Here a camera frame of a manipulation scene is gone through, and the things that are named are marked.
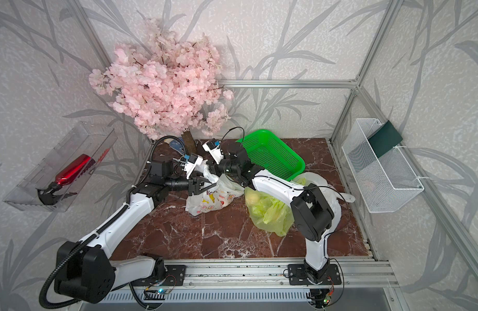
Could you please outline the green avocado plastic bag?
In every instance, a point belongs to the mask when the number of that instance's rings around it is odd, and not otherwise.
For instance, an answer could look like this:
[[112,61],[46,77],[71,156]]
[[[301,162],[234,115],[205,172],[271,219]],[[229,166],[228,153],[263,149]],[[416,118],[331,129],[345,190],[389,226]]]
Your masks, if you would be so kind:
[[266,193],[245,188],[245,204],[253,224],[268,233],[285,237],[294,224],[291,207]]

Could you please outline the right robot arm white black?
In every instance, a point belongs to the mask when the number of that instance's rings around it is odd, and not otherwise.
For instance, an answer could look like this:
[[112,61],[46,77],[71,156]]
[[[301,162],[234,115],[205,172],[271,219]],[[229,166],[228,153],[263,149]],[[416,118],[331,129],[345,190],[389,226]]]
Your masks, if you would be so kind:
[[211,139],[203,149],[214,159],[210,172],[230,177],[243,187],[266,193],[285,203],[292,211],[297,230],[305,237],[306,256],[304,269],[306,278],[314,285],[327,279],[330,265],[327,239],[339,221],[336,212],[325,198],[322,186],[310,183],[306,186],[283,180],[266,168],[253,163],[241,143],[233,143],[230,152],[221,149],[221,142]]

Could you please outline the white printed plastic bag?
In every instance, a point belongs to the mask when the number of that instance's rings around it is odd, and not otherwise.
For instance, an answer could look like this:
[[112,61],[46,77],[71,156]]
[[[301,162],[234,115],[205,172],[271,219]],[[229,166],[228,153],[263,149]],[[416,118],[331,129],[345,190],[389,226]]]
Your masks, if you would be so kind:
[[344,203],[354,203],[356,201],[355,196],[348,193],[337,192],[332,185],[328,184],[328,181],[324,179],[324,177],[313,172],[302,173],[295,177],[293,182],[303,186],[308,186],[311,183],[321,186],[319,190],[323,193],[329,206],[334,212],[334,219],[332,220],[331,228],[328,232],[334,232],[339,225],[342,215],[341,205]]

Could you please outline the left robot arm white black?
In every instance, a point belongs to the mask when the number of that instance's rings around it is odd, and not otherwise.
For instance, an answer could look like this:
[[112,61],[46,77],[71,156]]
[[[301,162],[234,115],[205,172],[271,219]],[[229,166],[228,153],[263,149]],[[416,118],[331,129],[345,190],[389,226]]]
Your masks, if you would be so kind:
[[169,272],[158,255],[134,259],[111,257],[130,231],[164,203],[172,191],[201,194],[215,187],[223,172],[216,165],[186,163],[185,174],[174,175],[169,161],[152,161],[142,180],[131,187],[122,207],[78,242],[65,242],[57,251],[56,267],[44,281],[39,303],[45,309],[64,308],[80,301],[99,303],[112,290],[135,287],[139,280],[165,282]]

